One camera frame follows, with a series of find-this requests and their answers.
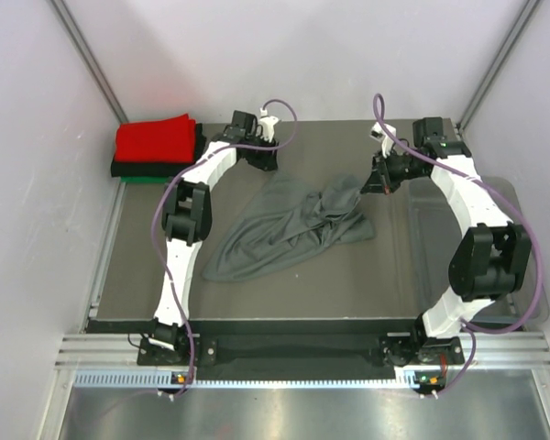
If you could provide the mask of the grey t shirt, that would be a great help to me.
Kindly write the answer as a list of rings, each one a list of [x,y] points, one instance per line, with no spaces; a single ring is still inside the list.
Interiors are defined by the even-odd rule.
[[[373,239],[372,222],[358,210],[361,184],[336,175],[321,190],[276,172],[225,233],[203,269],[214,282],[250,281],[316,257],[333,245]]]

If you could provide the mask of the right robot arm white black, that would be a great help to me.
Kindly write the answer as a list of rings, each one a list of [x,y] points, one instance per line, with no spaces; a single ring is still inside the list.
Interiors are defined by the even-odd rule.
[[[436,304],[421,313],[407,336],[381,339],[383,356],[395,367],[462,360],[458,335],[479,312],[518,291],[532,250],[525,228],[513,222],[481,188],[474,160],[461,140],[448,139],[439,117],[413,124],[414,148],[399,154],[393,126],[370,130],[380,143],[363,193],[395,193],[405,181],[428,177],[444,195],[461,241],[448,266],[448,286]]]

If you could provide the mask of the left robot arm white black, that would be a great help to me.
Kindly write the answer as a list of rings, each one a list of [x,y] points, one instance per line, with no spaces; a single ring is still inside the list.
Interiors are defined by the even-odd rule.
[[[161,258],[164,279],[152,328],[140,342],[139,365],[190,362],[189,299],[195,261],[213,224],[211,191],[242,158],[264,171],[277,168],[275,126],[279,122],[265,108],[259,115],[235,111],[231,123],[210,141],[194,165],[166,186],[163,206],[155,212],[166,243],[166,255]]]

